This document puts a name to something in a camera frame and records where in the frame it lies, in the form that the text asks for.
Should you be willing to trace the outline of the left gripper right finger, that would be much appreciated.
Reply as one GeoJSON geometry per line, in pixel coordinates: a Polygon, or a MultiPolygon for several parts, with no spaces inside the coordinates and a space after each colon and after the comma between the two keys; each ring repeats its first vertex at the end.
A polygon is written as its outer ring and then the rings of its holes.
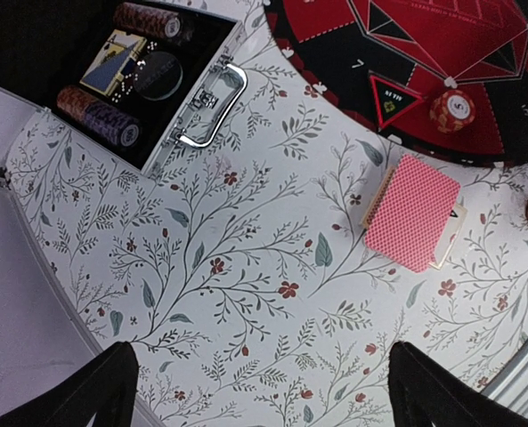
{"type": "Polygon", "coordinates": [[[387,384],[395,426],[528,426],[527,418],[474,391],[410,342],[393,344],[387,384]]]}

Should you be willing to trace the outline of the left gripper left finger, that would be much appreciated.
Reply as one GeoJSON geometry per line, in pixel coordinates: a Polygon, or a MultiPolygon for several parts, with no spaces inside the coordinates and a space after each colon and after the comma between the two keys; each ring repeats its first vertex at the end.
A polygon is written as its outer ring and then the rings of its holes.
{"type": "Polygon", "coordinates": [[[0,415],[0,426],[129,426],[139,365],[129,342],[115,342],[65,381],[0,415]]]}

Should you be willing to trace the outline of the red playing card deck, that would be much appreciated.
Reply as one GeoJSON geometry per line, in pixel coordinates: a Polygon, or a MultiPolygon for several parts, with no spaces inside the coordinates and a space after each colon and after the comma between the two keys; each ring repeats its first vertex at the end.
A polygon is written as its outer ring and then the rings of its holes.
{"type": "Polygon", "coordinates": [[[460,184],[411,156],[401,157],[365,235],[365,246],[408,270],[428,269],[460,184]]]}

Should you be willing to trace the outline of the orange chips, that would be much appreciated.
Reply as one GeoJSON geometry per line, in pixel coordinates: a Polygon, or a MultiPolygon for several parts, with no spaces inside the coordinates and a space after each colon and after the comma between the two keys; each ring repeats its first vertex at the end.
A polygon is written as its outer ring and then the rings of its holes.
{"type": "Polygon", "coordinates": [[[461,90],[452,89],[434,99],[429,117],[439,132],[455,133],[471,125],[475,113],[473,100],[461,90]]]}

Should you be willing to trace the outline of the triangular all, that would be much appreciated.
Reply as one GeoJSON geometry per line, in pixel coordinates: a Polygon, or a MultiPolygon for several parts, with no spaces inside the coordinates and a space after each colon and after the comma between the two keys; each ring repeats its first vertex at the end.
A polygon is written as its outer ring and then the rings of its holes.
{"type": "Polygon", "coordinates": [[[369,81],[379,130],[424,102],[422,94],[374,72],[369,73],[369,81]]]}

